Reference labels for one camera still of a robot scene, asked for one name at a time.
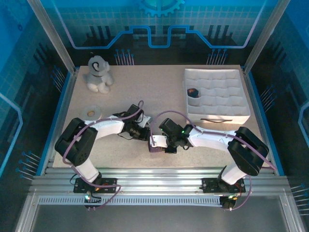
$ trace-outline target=beige tabletop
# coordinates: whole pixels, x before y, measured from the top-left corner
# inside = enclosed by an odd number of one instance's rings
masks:
[[[115,83],[109,94],[91,92],[82,75],[89,72],[87,66],[80,67],[70,106],[64,123],[79,117],[82,109],[89,105],[101,107],[103,117],[126,111],[131,104],[137,105],[144,100],[143,110],[147,116],[156,116],[165,110],[176,110],[185,113],[183,96],[184,69],[238,69],[239,65],[147,65],[147,66],[111,66],[110,74]],[[251,116],[243,126],[249,128],[261,138],[260,130],[254,115],[252,103],[240,72],[242,85],[250,107]],[[156,125],[155,134],[161,134],[158,125],[171,118],[181,126],[185,119],[177,114],[162,115]],[[241,125],[223,123],[199,123],[198,126],[221,131],[237,130]],[[207,147],[192,147],[184,151],[178,148],[177,154],[149,153],[147,142],[125,140],[115,134],[95,141],[90,159],[96,167],[223,167],[232,162],[229,153]],[[53,167],[67,167],[62,157],[56,154]]]

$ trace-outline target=glass wall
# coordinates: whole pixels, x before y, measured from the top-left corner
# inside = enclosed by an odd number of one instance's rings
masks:
[[[77,66],[91,52],[112,65],[128,64],[118,55],[138,65],[244,64],[277,0],[42,3]]]
[[[0,1],[0,30],[0,230],[13,231],[67,70],[27,1]]]
[[[305,1],[291,0],[252,69],[283,170],[295,193],[309,186],[309,17]],[[308,200],[299,209],[306,209]]]

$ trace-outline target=stuffed animal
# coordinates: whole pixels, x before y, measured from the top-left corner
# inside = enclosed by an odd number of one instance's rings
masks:
[[[83,75],[88,89],[97,93],[107,94],[113,84],[113,78],[108,73],[110,65],[100,56],[92,57],[88,62],[90,73]]]

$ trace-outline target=metal bracket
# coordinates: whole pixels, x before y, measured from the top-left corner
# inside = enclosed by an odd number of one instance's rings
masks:
[[[224,184],[218,181],[218,178],[202,178],[202,186],[199,188],[203,190],[203,193],[225,193],[230,195],[231,193],[245,193],[246,188],[243,179],[239,179],[234,185]]]

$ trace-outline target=tape roll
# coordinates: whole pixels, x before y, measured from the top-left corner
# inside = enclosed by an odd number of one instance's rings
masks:
[[[80,114],[80,118],[82,120],[87,121],[98,120],[101,117],[102,117],[102,110],[97,105],[86,106]]]

